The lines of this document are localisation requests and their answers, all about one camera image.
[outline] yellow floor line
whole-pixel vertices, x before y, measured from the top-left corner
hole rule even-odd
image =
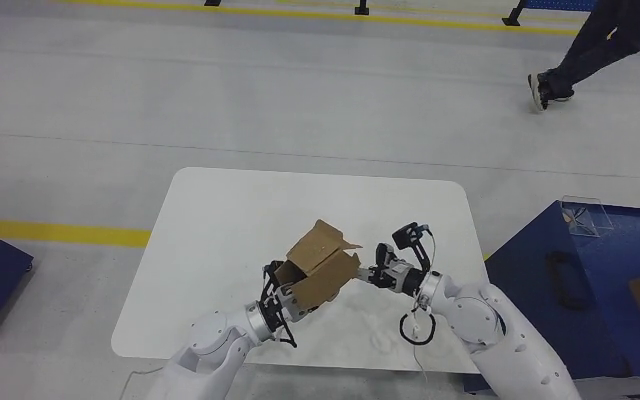
[[[150,236],[150,231],[140,229],[0,220],[0,239],[7,240],[146,247]]]
[[[360,22],[378,22],[386,24],[402,24],[416,26],[430,26],[440,28],[467,29],[474,31],[500,31],[513,33],[534,33],[544,35],[563,35],[574,36],[578,33],[574,29],[554,29],[542,27],[514,27],[496,24],[481,24],[472,22],[456,22],[456,21],[438,21],[425,20],[418,18],[406,17],[389,17],[381,15],[359,16],[351,14],[334,14],[326,12],[311,11],[292,11],[292,10],[269,10],[269,9],[252,9],[252,8],[226,8],[226,7],[205,7],[191,4],[172,4],[172,3],[151,3],[141,1],[121,1],[121,0],[58,0],[61,3],[87,4],[108,7],[130,7],[130,8],[147,8],[157,10],[171,11],[197,11],[210,12],[219,14],[238,14],[238,15],[260,15],[269,17],[286,17],[286,18],[314,18],[314,19],[332,19],[345,21]]]
[[[302,0],[276,0],[278,4],[287,4],[293,6],[305,6],[305,7],[336,7],[336,8],[354,8],[353,4],[339,3],[333,1],[302,1]],[[436,14],[436,15],[458,15],[463,17],[484,17],[484,18],[496,18],[500,20],[506,17],[510,10],[507,10],[505,14],[475,12],[475,11],[457,11],[457,10],[438,10],[435,8],[422,8],[422,7],[397,7],[397,6],[377,6],[369,5],[372,10],[383,10],[393,12],[406,12],[406,13],[420,13],[420,14]],[[560,18],[560,17],[527,17],[521,16],[519,20],[526,21],[540,21],[540,22],[553,22],[553,23],[584,23],[586,18]]]

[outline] black cord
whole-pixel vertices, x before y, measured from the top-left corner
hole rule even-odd
[[[416,312],[418,308],[414,308],[413,310],[411,310],[411,313]],[[421,342],[417,342],[413,339],[410,339],[407,335],[405,335],[404,333],[404,321],[407,320],[407,318],[409,317],[410,313],[406,313],[405,315],[402,316],[402,318],[400,318],[400,336],[402,336],[402,338],[404,340],[406,340],[407,342],[411,343],[414,346],[424,346],[427,345],[429,343],[431,343],[431,341],[433,341],[433,337],[436,333],[436,319],[433,317],[433,314],[429,314],[429,317],[431,318],[431,332],[429,333],[429,337],[427,337],[425,340],[421,341]]]
[[[426,250],[422,246],[422,243],[418,242],[413,248],[418,261],[420,262],[420,267],[422,267],[422,272],[429,272],[431,269],[431,261],[429,260],[429,256],[427,255]]]

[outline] blue box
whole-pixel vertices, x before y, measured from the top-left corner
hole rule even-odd
[[[491,283],[540,331],[574,379],[640,376],[640,308],[629,288],[640,277],[640,210],[602,209],[613,229],[577,236],[555,202],[486,262]],[[464,383],[467,392],[488,388],[478,375]]]
[[[0,308],[31,269],[33,257],[0,240]]]

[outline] gray floor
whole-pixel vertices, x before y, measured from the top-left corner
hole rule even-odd
[[[530,111],[526,74],[570,37],[18,1],[0,12],[0,219],[151,229],[185,166],[453,180],[486,253],[564,194],[640,206],[637,58]],[[162,364],[110,349],[141,250],[15,244],[37,268],[0,325],[3,399],[116,399],[131,370]],[[425,387],[419,374],[246,366],[229,398],[421,399]],[[466,398],[445,374],[428,390]]]

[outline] blue barrier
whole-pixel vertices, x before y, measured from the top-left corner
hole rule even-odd
[[[11,297],[25,272],[31,270],[33,257],[0,240],[0,309]]]
[[[507,26],[520,26],[518,18],[525,8],[536,10],[561,10],[561,11],[591,11],[597,0],[520,0],[518,6],[511,14],[502,18]]]

